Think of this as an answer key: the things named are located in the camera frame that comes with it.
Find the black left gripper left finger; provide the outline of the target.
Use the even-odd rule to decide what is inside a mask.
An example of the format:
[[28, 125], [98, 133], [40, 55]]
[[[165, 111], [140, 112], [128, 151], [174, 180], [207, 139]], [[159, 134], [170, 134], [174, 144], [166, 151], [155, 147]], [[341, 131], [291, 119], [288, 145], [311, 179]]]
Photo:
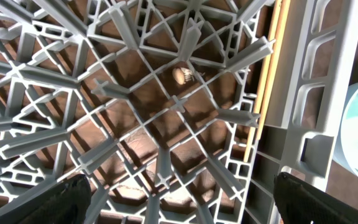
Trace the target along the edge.
[[91, 204], [84, 174], [63, 181], [36, 198], [0, 216], [0, 224], [79, 224]]

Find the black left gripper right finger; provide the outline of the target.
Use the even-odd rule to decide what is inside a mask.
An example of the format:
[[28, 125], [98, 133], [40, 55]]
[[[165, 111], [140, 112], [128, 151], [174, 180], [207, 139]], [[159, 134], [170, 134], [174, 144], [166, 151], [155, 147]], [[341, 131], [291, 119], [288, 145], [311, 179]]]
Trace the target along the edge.
[[274, 178], [273, 198], [284, 223], [358, 223], [358, 210], [287, 172]]

